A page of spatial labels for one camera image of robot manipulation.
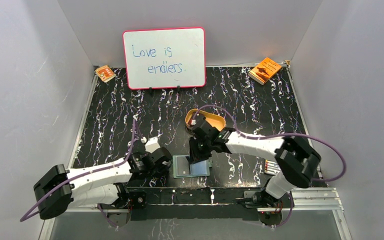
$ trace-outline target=wall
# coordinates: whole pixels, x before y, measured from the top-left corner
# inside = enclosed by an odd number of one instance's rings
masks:
[[[93,67],[56,0],[0,0],[0,239],[37,240],[33,185],[73,150]]]
[[[294,55],[322,0],[58,0],[94,65],[125,67],[126,30],[201,26],[206,64]]]
[[[353,238],[384,239],[384,1],[323,1],[291,65],[310,134],[347,159],[332,185]],[[317,149],[324,174],[339,173],[339,159]]]

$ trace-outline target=book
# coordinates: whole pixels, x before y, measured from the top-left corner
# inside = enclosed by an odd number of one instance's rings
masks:
[[[100,68],[96,69],[95,73],[104,83],[116,77],[113,70],[111,70],[108,65],[101,66]]]
[[[267,83],[277,72],[279,72],[281,68],[281,65],[266,57],[262,62],[248,72],[248,76],[263,85]]]

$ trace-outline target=black marble table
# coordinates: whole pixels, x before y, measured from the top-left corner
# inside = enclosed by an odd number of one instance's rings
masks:
[[[125,156],[131,138],[133,116],[142,134],[158,136],[172,155],[189,154],[185,127],[186,113],[214,104],[227,109],[246,133],[272,135],[282,132],[305,133],[286,68],[270,82],[261,85],[248,77],[249,67],[207,67],[206,85],[197,88],[130,90],[125,68],[108,83],[96,83],[74,168],[109,163]],[[224,113],[218,109],[207,112]],[[226,117],[228,127],[233,123]],[[129,182],[130,187],[259,187],[266,183],[264,159],[245,154],[214,153],[208,177],[166,177]]]

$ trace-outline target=red whiteboard frame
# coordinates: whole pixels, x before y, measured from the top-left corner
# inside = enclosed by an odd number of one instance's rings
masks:
[[[129,72],[127,69],[127,57],[126,57],[126,46],[125,46],[125,41],[124,41],[124,36],[125,33],[127,32],[143,32],[143,31],[158,31],[158,30],[177,30],[177,29],[202,29],[204,33],[204,84],[201,86],[181,86],[180,88],[185,89],[185,88],[201,88],[204,87],[207,84],[207,71],[206,71],[206,66],[207,66],[207,54],[206,54],[206,33],[205,29],[201,26],[192,26],[192,27],[172,27],[172,28],[153,28],[153,29],[138,29],[138,30],[126,30],[123,32],[121,35],[121,38],[123,39],[123,48],[124,48],[124,62],[126,63],[126,77],[127,77],[127,86],[130,90],[143,90],[143,89],[149,89],[149,88],[131,88],[129,84]],[[153,87],[152,89],[175,89],[177,86],[167,86],[167,87]]]

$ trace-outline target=cable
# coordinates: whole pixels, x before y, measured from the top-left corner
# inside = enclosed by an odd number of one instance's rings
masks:
[[[286,194],[289,196],[289,199],[290,199],[289,213],[287,214],[287,216],[283,222],[276,225],[276,228],[284,225],[289,220],[289,218],[291,218],[291,215],[292,215],[292,208],[294,207],[294,199],[292,198],[292,194],[290,192],[287,192]]]
[[[115,222],[111,221],[111,219],[107,216],[107,214],[104,212],[104,210],[102,210],[102,207],[101,207],[100,204],[98,204],[98,209],[100,210],[100,212],[102,213],[103,217],[106,219],[106,221],[110,225],[112,225],[114,228],[118,228],[119,227]]]
[[[133,127],[131,128],[131,142],[130,142],[130,147],[128,148],[128,152],[127,152],[127,155],[126,157],[123,159],[122,162],[118,163],[118,164],[115,164],[115,165],[110,165],[110,166],[106,166],[106,167],[102,167],[102,168],[98,168],[96,169],[95,171],[93,171],[93,173],[97,173],[97,172],[100,172],[100,171],[104,171],[104,170],[107,170],[107,169],[111,169],[111,168],[114,168],[114,167],[119,167],[121,165],[123,165],[124,163],[127,162],[127,160],[129,159],[130,157],[130,154],[132,154],[132,150],[133,150],[133,143],[135,142],[135,133],[136,133],[136,119],[133,118]],[[58,184],[56,187],[52,188],[49,192],[47,192],[41,199],[39,199],[39,201],[37,201],[21,218],[20,218],[20,222],[24,222],[26,221],[27,219],[37,215],[39,213],[39,211],[36,211],[34,212],[33,214],[30,214],[33,212],[33,210],[35,208],[37,208],[47,197],[49,197],[51,194],[53,194],[56,190],[58,190],[59,188],[61,188],[62,186],[68,184],[69,182],[73,181],[73,180],[76,180],[76,179],[79,179],[81,177],[84,177],[84,176],[87,176],[89,174],[92,174],[92,171],[88,171],[88,172],[84,172],[82,174],[79,174],[77,176],[74,176],[72,178],[69,178],[63,182],[61,182],[60,184]]]
[[[273,139],[273,138],[278,138],[278,137],[291,137],[291,136],[296,136],[296,137],[302,137],[302,138],[307,138],[307,139],[311,139],[311,140],[314,140],[316,142],[319,142],[327,147],[329,147],[330,149],[332,149],[337,155],[338,157],[340,158],[340,160],[342,161],[342,172],[335,176],[335,177],[332,177],[332,178],[328,178],[328,179],[319,179],[319,178],[313,178],[311,179],[312,181],[315,181],[315,182],[331,182],[331,181],[335,181],[335,180],[338,180],[340,179],[344,174],[345,172],[347,171],[347,163],[345,161],[345,158],[344,156],[334,147],[332,146],[331,144],[325,142],[324,140],[318,138],[318,137],[315,137],[315,136],[310,136],[310,135],[307,135],[307,134],[302,134],[302,133],[297,133],[297,132],[292,132],[292,133],[280,133],[280,134],[274,134],[274,135],[269,135],[269,136],[255,136],[255,135],[247,135],[247,134],[244,134],[242,131],[240,131],[238,129],[238,126],[236,124],[236,121],[235,119],[233,118],[233,116],[224,108],[220,107],[220,106],[216,106],[216,105],[213,105],[213,104],[208,104],[208,105],[204,105],[200,108],[198,108],[198,110],[195,112],[195,114],[193,115],[192,119],[194,120],[195,117],[197,116],[197,114],[203,109],[203,108],[207,108],[207,107],[212,107],[212,108],[218,108],[220,110],[222,110],[223,112],[226,113],[226,115],[228,115],[232,121],[233,121],[233,127],[234,129],[238,132],[238,134],[241,136],[241,137],[244,137],[246,139],[251,139],[251,140],[265,140],[265,139]]]

